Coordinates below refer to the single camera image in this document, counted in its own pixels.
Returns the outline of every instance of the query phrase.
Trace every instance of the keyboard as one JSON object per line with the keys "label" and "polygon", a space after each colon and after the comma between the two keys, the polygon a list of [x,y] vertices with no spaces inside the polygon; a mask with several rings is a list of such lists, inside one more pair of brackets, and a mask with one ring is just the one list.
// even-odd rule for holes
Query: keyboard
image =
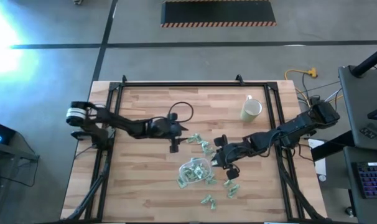
{"label": "keyboard", "polygon": [[377,198],[377,162],[355,162],[353,168],[363,198]]}

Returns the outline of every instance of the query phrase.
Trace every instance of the wooden table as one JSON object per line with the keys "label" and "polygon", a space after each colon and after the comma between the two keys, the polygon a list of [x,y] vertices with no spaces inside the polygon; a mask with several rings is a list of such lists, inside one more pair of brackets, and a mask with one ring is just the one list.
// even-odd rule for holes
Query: wooden table
{"label": "wooden table", "polygon": [[[277,81],[286,121],[300,113],[292,81]],[[109,82],[94,82],[90,101],[106,103]],[[252,95],[263,105],[262,113],[252,123],[240,121],[240,110],[246,95]],[[134,87],[124,88],[119,114],[130,119],[165,116],[170,106],[178,101],[194,107],[193,118],[184,123],[189,129],[183,136],[200,133],[213,144],[222,134],[228,140],[241,141],[242,136],[270,129],[266,100],[260,87]],[[279,124],[275,101],[276,123]],[[179,119],[186,119],[190,110],[179,105],[174,110]],[[286,221],[274,149],[268,158],[259,156],[236,162],[240,177],[235,179],[241,188],[233,199],[223,188],[225,170],[214,168],[218,184],[197,183],[180,189],[176,179],[179,167],[191,157],[204,157],[199,145],[183,142],[175,154],[169,153],[169,141],[133,139],[117,130],[111,172],[106,194],[104,222],[263,222]],[[89,141],[78,145],[77,153],[90,146]],[[90,186],[95,150],[81,154],[74,162],[65,196],[62,218],[71,214],[84,198]],[[302,155],[311,157],[302,147]],[[323,216],[323,198],[312,162],[294,156],[300,189]],[[216,210],[200,201],[211,194]],[[293,194],[291,205],[296,215]],[[95,201],[93,213],[97,211]]]}

